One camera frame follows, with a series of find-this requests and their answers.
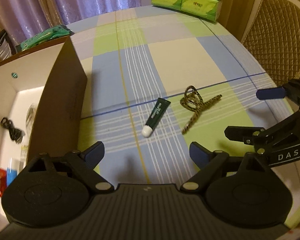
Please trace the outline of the leopard hair claw clip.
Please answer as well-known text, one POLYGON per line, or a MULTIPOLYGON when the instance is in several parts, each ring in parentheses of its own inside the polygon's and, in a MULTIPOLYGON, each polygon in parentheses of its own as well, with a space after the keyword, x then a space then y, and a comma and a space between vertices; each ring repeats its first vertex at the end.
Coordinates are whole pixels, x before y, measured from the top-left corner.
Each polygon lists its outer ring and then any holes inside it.
POLYGON ((189 121, 183 127, 181 133, 186 134, 190 128, 196 123, 201 116, 202 112, 211 108, 214 104, 219 102, 222 95, 219 94, 213 98, 204 101, 198 90, 194 86, 189 86, 184 92, 184 96, 180 99, 180 104, 188 111, 191 111, 193 115, 189 121))

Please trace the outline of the cotton swab packet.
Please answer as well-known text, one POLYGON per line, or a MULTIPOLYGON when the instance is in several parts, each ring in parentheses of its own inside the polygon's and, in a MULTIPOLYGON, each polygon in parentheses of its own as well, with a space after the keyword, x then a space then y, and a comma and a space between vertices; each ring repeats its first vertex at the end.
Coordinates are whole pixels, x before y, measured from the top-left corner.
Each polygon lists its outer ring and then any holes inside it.
POLYGON ((25 120, 26 134, 28 136, 31 135, 34 120, 36 117, 36 112, 37 112, 37 105, 32 104, 27 111, 26 120, 25 120))

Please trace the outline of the blue cream tube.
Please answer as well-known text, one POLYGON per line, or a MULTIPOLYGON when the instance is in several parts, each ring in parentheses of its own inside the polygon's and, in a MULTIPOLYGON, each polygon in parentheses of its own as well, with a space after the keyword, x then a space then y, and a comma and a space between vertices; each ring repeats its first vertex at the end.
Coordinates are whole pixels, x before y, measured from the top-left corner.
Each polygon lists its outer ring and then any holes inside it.
POLYGON ((10 158, 7 165, 7 178, 6 183, 9 186, 12 181, 17 177, 19 170, 19 161, 17 159, 10 158))

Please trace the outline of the dark green small tube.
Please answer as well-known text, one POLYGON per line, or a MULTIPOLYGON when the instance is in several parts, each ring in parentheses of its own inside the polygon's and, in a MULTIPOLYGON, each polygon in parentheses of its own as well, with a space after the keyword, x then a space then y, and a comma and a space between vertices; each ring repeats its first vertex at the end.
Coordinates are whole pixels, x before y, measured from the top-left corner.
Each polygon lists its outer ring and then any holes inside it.
POLYGON ((156 104, 149 115, 145 125, 142 128, 141 134, 143 137, 148 138, 155 130, 156 126, 160 122, 161 118, 165 114, 166 110, 170 106, 171 102, 163 99, 158 98, 156 104))

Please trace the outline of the red candy packet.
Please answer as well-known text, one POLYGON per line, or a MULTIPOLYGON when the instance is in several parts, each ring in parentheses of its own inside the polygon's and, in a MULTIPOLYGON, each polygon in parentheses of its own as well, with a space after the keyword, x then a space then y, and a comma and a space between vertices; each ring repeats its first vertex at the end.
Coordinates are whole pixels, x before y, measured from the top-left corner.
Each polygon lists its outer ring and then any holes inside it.
POLYGON ((7 172, 0 169, 0 197, 2 197, 5 189, 7 188, 7 172))

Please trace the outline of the quilted chair cushion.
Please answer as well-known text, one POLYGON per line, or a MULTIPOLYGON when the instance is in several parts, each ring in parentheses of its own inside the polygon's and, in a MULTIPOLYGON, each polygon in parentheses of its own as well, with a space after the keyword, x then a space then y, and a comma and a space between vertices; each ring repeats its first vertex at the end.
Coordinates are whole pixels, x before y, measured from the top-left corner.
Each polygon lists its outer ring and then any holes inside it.
POLYGON ((243 46, 277 86, 300 78, 300 8, 288 0, 262 0, 243 46))

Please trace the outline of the brown cardboard storage box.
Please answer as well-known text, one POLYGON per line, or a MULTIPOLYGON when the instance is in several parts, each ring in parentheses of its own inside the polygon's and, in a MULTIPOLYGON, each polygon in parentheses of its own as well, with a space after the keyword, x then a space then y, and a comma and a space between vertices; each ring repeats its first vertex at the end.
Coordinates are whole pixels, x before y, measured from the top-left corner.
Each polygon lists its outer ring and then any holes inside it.
MULTIPOLYGON (((37 111, 28 158, 46 152, 52 157, 75 150, 87 76, 70 37, 58 38, 0 62, 0 123, 3 118, 25 130, 30 106, 37 111)), ((21 146, 0 124, 0 169, 18 159, 21 146)))

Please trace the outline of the checkered tablecloth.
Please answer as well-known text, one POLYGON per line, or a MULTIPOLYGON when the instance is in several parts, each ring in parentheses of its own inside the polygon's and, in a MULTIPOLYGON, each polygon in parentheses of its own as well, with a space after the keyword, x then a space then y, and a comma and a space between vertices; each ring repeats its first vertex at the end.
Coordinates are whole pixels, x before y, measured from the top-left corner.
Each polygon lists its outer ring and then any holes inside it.
POLYGON ((88 81, 78 148, 96 141, 105 155, 96 172, 113 185, 181 185, 197 172, 190 143, 242 156, 249 145, 228 140, 228 126, 269 128, 292 114, 282 100, 261 101, 272 79, 220 24, 157 7, 138 7, 86 18, 68 27, 88 81), (204 101, 222 98, 190 117, 180 99, 194 86, 204 101), (171 102, 150 137, 141 131, 158 98, 171 102))

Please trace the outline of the green wet wipe packets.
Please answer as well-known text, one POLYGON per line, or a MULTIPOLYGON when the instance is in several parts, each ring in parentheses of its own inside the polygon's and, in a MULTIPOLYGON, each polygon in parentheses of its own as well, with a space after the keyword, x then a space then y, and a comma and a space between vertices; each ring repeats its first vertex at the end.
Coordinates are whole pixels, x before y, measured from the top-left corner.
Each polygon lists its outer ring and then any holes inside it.
POLYGON ((17 52, 22 52, 33 48, 39 44, 51 41, 60 37, 74 35, 74 32, 65 25, 57 25, 34 35, 16 46, 17 52))

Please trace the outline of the white paper bag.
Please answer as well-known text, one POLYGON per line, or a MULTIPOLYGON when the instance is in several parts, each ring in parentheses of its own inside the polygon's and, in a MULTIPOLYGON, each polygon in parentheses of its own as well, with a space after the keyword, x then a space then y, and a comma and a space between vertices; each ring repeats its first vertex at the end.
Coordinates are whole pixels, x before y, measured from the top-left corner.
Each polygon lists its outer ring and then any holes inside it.
POLYGON ((5 29, 0 31, 0 58, 5 60, 16 54, 15 47, 5 29))

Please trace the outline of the purple curtain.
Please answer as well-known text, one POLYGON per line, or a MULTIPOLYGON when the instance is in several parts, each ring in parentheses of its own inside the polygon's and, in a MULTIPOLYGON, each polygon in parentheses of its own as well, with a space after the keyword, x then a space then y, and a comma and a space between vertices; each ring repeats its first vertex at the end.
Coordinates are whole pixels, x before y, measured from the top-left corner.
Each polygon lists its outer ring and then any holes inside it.
POLYGON ((141 0, 0 0, 0 23, 20 44, 54 25, 140 5, 141 0))

